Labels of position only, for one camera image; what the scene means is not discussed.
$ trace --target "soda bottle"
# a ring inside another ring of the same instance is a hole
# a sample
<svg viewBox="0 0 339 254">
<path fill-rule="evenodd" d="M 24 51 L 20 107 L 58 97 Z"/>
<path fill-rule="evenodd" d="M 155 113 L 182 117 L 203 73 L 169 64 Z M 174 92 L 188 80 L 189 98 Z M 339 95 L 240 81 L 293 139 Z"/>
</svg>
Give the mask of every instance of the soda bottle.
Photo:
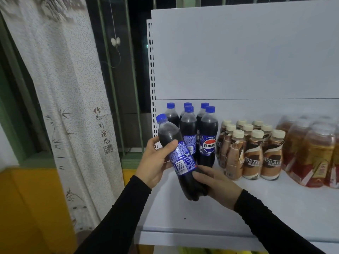
<svg viewBox="0 0 339 254">
<path fill-rule="evenodd" d="M 191 102 L 185 102 L 185 103 L 184 103 L 184 110 L 183 110 L 183 111 L 181 112 L 181 114 L 180 114 L 179 122 L 180 122 L 182 116 L 183 116 L 184 113 L 185 113 L 185 107 L 186 107 L 186 106 L 192 106 L 192 103 L 191 103 Z"/>
<path fill-rule="evenodd" d="M 180 120 L 180 132 L 182 137 L 196 160 L 196 139 L 197 139 L 197 118 L 195 117 L 193 106 L 186 106 L 185 113 Z"/>
<path fill-rule="evenodd" d="M 207 106 L 206 114 L 200 121 L 199 165 L 212 167 L 214 164 L 218 120 L 215 116 L 215 107 Z"/>
<path fill-rule="evenodd" d="M 199 132 L 199 127 L 200 127 L 200 121 L 201 121 L 201 118 L 203 115 L 205 115 L 206 113 L 206 107 L 209 106 L 210 104 L 208 102 L 202 102 L 201 103 L 201 106 L 200 106 L 200 111 L 198 112 L 197 114 L 197 124 L 198 124 L 198 130 L 197 130 L 197 147 L 196 147 L 196 160 L 198 160 L 198 157 L 199 157 L 199 144 L 200 144 L 200 138 L 199 138 L 199 135 L 200 135 L 200 132 Z"/>
<path fill-rule="evenodd" d="M 165 111 L 166 117 L 169 120 L 169 122 L 175 124 L 177 127 L 179 127 L 179 115 L 175 111 L 175 104 L 174 102 L 168 102 L 167 103 L 167 110 Z"/>
<path fill-rule="evenodd" d="M 156 119 L 159 124 L 158 135 L 161 145 L 165 146 L 173 140 L 179 142 L 177 148 L 169 156 L 186 198 L 190 201 L 197 201 L 200 196 L 206 196 L 207 186 L 196 181 L 192 175 L 192 171 L 199 173 L 202 171 L 195 165 L 179 128 L 169 122 L 165 114 L 158 115 Z"/>
</svg>

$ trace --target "black sleeve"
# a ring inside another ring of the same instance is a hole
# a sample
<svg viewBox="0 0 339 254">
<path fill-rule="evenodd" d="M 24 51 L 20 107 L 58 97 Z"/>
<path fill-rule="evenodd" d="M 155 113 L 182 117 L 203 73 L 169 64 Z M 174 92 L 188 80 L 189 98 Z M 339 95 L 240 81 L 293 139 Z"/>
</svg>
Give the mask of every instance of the black sleeve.
<svg viewBox="0 0 339 254">
<path fill-rule="evenodd" d="M 260 200 L 243 190 L 234 205 L 237 212 L 257 236 L 269 254 L 325 254 L 298 235 L 272 213 Z"/>
<path fill-rule="evenodd" d="M 151 189 L 132 176 L 101 223 L 77 248 L 80 253 L 128 253 Z"/>
</svg>

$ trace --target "curtain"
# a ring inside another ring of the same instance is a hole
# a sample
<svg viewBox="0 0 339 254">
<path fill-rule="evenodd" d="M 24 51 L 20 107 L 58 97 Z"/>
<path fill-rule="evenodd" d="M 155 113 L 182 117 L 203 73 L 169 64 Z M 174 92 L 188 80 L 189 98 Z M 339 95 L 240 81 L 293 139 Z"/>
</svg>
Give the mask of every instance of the curtain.
<svg viewBox="0 0 339 254">
<path fill-rule="evenodd" d="M 85 0 L 0 0 L 44 115 L 75 232 L 94 229 L 123 189 Z"/>
</svg>

